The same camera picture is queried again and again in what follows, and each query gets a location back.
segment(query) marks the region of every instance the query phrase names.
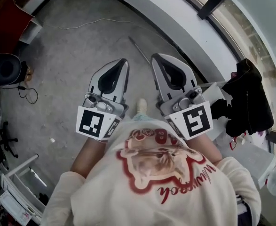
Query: black cable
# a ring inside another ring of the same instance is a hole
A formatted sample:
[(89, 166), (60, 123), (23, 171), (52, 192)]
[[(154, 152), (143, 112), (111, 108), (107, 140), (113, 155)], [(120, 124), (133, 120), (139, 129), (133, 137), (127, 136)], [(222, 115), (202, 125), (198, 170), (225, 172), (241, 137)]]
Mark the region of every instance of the black cable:
[[(20, 83), (17, 87), (10, 87), (10, 88), (6, 88), (6, 87), (0, 87), (0, 89), (17, 89), (18, 92), (19, 92), (19, 96), (20, 98), (25, 98), (31, 105), (34, 105), (37, 101), (38, 101), (38, 98), (39, 98), (39, 94), (37, 93), (36, 89), (34, 88), (25, 88), (24, 86), (20, 86)], [(27, 98), (27, 94), (25, 96), (21, 96), (21, 93), (20, 93), (20, 90), (34, 90), (35, 93), (36, 93), (36, 100), (34, 102), (31, 102), (28, 98)]]

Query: white cable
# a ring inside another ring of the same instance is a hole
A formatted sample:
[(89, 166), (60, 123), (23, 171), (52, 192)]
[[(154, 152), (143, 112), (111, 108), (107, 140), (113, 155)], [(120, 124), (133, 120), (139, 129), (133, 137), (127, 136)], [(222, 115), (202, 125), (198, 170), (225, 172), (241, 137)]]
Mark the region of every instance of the white cable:
[(48, 24), (45, 23), (45, 22), (44, 22), (44, 24), (45, 24), (46, 26), (48, 26), (48, 27), (51, 27), (51, 28), (58, 28), (58, 29), (61, 29), (61, 30), (68, 30), (68, 29), (77, 29), (77, 28), (80, 28), (80, 27), (85, 26), (85, 25), (87, 25), (87, 24), (97, 23), (97, 22), (99, 22), (99, 21), (101, 21), (101, 20), (107, 20), (107, 21), (112, 21), (112, 22), (117, 22), (117, 23), (129, 23), (129, 24), (133, 24), (133, 25), (135, 25), (135, 26), (137, 26), (137, 27), (139, 27), (139, 28), (145, 29), (145, 30), (147, 30), (147, 31), (149, 31), (149, 32), (151, 32), (151, 33), (153, 33), (153, 34), (155, 34), (156, 36), (160, 37), (162, 40), (164, 40), (169, 46), (171, 46), (171, 47), (181, 56), (181, 54), (179, 53), (179, 51), (177, 51), (177, 49), (176, 49), (173, 45), (171, 45), (166, 39), (164, 39), (163, 37), (161, 37), (160, 35), (158, 35), (156, 32), (153, 32), (152, 30), (150, 30), (150, 29), (148, 29), (148, 28), (139, 26), (139, 25), (137, 25), (136, 23), (134, 23), (134, 22), (132, 22), (132, 21), (118, 21), (118, 20), (109, 19), (109, 18), (100, 18), (100, 19), (98, 19), (98, 20), (95, 20), (95, 21), (92, 21), (92, 22), (88, 22), (88, 23), (82, 24), (82, 25), (80, 25), (80, 26), (78, 26), (78, 27), (70, 27), (70, 28), (61, 28), (61, 27), (59, 27), (59, 26), (51, 26), (51, 25), (48, 25)]

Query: chair seat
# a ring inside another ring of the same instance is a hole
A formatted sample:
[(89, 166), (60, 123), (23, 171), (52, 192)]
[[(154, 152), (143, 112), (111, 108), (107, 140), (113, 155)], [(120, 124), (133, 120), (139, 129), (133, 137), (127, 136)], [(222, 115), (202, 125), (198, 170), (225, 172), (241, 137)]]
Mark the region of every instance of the chair seat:
[(21, 61), (12, 54), (0, 53), (0, 86), (14, 83), (21, 73)]

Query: jacket zipper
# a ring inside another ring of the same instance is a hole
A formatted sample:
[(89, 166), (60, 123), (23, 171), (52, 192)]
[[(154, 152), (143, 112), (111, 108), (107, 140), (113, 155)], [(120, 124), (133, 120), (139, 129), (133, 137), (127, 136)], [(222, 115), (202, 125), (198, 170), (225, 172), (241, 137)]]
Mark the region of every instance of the jacket zipper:
[(246, 108), (247, 108), (247, 119), (249, 122), (250, 129), (252, 131), (251, 123), (250, 123), (250, 117), (249, 117), (249, 92), (246, 91)]

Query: person's foot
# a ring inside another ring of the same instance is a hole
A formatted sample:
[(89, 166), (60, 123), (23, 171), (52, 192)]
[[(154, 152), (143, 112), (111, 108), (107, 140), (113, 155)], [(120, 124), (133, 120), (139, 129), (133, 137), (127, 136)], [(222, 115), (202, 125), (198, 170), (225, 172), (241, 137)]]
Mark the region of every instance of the person's foot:
[(137, 103), (137, 113), (143, 113), (146, 114), (147, 112), (147, 102), (145, 99), (139, 99)]

